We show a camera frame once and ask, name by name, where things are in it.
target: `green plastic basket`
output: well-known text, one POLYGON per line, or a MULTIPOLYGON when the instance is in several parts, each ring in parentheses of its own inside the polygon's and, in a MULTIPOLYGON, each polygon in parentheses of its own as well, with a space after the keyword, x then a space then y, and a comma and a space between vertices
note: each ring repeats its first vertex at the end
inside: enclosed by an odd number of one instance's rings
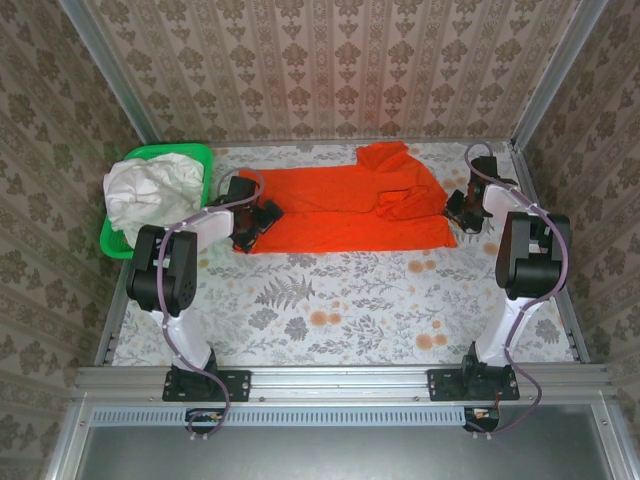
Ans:
MULTIPOLYGON (((148 145, 139 147, 129 152, 125 160, 142 158, 149 160, 166 153, 179 153, 193 158, 204 166, 202 200, 200 207, 204 207, 209 199, 209 183, 211 182, 211 169, 213 168, 213 152, 201 143, 176 143, 170 145, 148 145)), ((114 232, 109 217, 104 219, 102 232, 100 233, 100 248, 105 255, 111 258, 128 259, 133 257, 133 248, 127 243, 122 231, 114 232)))

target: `floral wallpaper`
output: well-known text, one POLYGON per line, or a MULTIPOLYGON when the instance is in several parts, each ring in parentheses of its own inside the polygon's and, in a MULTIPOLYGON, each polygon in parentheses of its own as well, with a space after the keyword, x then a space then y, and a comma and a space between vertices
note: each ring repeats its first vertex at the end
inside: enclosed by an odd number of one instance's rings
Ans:
POLYGON ((102 175, 138 140, 55 1, 0 2, 0 478, 39 478, 117 265, 102 175))
POLYGON ((640 2, 611 0, 525 149, 571 217, 570 292, 640 440, 640 2))
MULTIPOLYGON (((493 147, 500 174, 515 178, 507 145, 493 147)), ((356 147, 219 148, 213 176, 247 164, 354 164, 356 147)), ((466 186, 466 145, 409 147, 448 193, 466 186)), ((484 154, 481 147, 478 154, 484 154)), ((457 364, 502 301, 494 273, 501 230, 488 219, 480 235, 454 228, 456 248, 405 252, 244 255, 234 253, 228 241, 215 243, 198 257, 191 320, 225 365, 457 364)), ((531 319, 515 358, 573 360, 554 303, 531 319)), ((129 302, 113 365, 169 363, 171 351, 160 328, 129 302)))
POLYGON ((511 135, 579 0, 90 0, 162 141, 511 135))

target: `fern print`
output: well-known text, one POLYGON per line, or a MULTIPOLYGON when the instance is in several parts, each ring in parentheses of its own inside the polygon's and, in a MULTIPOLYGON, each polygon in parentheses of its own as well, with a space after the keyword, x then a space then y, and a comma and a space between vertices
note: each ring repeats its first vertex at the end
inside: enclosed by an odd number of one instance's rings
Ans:
POLYGON ((256 298, 255 303, 267 305, 270 307, 280 308, 283 310, 291 306, 295 308, 302 300, 309 300, 310 296, 315 296, 316 292, 313 290, 311 280, 307 283, 307 280, 302 277, 302 281, 288 276, 289 282, 281 278, 276 278, 269 282, 269 285, 264 287, 264 290, 256 298))

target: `floral tablecloth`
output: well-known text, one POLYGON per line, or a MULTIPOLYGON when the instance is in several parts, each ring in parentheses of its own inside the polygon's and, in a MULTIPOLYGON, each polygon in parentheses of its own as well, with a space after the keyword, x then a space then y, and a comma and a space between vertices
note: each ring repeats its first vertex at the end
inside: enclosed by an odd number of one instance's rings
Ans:
MULTIPOLYGON (((409 146, 448 193, 466 188, 465 145, 409 146)), ((214 178, 240 166, 348 165, 355 163, 356 147, 218 149, 214 178)), ((501 176, 515 178, 507 144, 493 147, 501 176)), ((457 248, 411 252, 243 255, 220 242, 199 254, 191 308, 223 365, 458 363, 495 308, 501 227, 487 220, 480 235, 453 230, 457 248)), ((514 356, 572 360, 555 303, 536 312, 514 356)), ((130 302, 113 365, 170 362, 160 329, 130 302)))

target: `wrinkled fabric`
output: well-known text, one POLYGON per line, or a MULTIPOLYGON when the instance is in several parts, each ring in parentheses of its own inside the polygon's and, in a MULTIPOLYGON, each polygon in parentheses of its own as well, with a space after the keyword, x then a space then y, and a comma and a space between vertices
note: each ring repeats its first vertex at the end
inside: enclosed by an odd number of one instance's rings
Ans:
POLYGON ((168 227, 197 213, 203 175, 201 163, 177 153, 114 164, 103 182, 112 228, 135 245, 143 225, 168 227))
MULTIPOLYGON (((261 202, 285 215, 251 253, 328 253, 455 247, 447 194, 402 142, 357 149, 346 167, 261 170, 261 202)), ((250 172, 242 176, 258 181, 250 172)))

